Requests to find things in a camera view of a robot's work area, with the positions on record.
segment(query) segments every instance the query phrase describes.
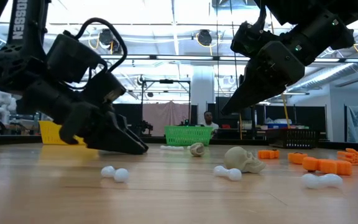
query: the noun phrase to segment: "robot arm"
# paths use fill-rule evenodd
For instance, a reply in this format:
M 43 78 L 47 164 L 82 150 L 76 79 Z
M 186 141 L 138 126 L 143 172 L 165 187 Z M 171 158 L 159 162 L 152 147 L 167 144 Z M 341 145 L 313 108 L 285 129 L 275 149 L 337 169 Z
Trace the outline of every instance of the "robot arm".
M 74 36 L 65 31 L 55 39 L 48 54 L 43 50 L 48 0 L 13 0 L 6 45 L 0 50 L 0 90 L 21 95 L 17 112 L 41 111 L 62 125 L 59 135 L 87 147 L 129 154 L 142 154 L 148 147 L 127 129 L 125 117 L 116 114 L 112 102 L 126 89 L 111 73 L 127 56 L 121 36 L 107 21 L 92 18 Z M 0 2 L 0 15 L 6 4 Z M 122 46 L 123 56 L 112 67 L 78 39 L 93 22 L 106 25 Z M 91 78 L 91 69 L 104 68 Z M 89 70 L 89 81 L 77 91 L 67 83 L 79 83 Z
M 256 0 L 260 7 L 258 21 L 241 24 L 231 49 L 250 57 L 245 79 L 222 109 L 223 114 L 239 111 L 277 96 L 286 86 L 305 75 L 311 64 L 326 48 L 352 47 L 353 30 L 346 25 L 358 20 L 358 0 Z M 274 35 L 264 31 L 266 7 L 279 23 L 297 24 L 290 32 Z

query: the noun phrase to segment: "green basket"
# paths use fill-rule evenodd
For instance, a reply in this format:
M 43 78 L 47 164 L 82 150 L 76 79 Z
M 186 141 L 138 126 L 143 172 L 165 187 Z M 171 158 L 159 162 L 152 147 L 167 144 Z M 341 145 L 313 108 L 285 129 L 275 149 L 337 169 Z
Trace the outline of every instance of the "green basket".
M 166 126 L 165 137 L 169 146 L 190 146 L 201 142 L 209 145 L 212 127 Z

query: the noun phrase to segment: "black crate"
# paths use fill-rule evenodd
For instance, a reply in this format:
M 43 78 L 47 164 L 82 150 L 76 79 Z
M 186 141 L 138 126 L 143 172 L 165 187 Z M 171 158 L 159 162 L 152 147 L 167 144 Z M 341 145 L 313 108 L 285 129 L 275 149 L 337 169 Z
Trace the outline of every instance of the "black crate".
M 310 129 L 270 129 L 266 132 L 270 146 L 284 149 L 312 149 L 317 147 L 319 132 Z

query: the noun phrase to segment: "yellow bin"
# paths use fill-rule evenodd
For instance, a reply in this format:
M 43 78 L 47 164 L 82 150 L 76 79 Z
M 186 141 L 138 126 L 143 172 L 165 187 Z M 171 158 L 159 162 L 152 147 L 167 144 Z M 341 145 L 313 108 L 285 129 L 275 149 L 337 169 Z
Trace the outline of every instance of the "yellow bin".
M 61 125 L 57 125 L 51 121 L 39 121 L 41 128 L 41 137 L 42 143 L 44 144 L 58 144 L 58 145 L 67 145 L 63 142 L 59 136 L 59 130 Z M 85 145 L 83 138 L 74 136 L 78 141 L 78 144 Z

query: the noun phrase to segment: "pipe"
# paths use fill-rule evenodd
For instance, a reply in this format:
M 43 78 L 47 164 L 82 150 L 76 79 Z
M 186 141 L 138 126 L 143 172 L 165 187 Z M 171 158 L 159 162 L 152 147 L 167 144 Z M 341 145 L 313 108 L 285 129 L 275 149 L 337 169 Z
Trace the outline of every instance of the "pipe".
M 358 57 L 358 54 L 353 54 L 351 58 Z M 294 85 L 287 88 L 288 91 L 299 91 L 304 89 L 312 89 L 317 86 L 322 86 L 339 78 L 353 74 L 358 69 L 358 63 L 345 63 L 332 68 L 324 68 L 307 77 L 301 78 Z

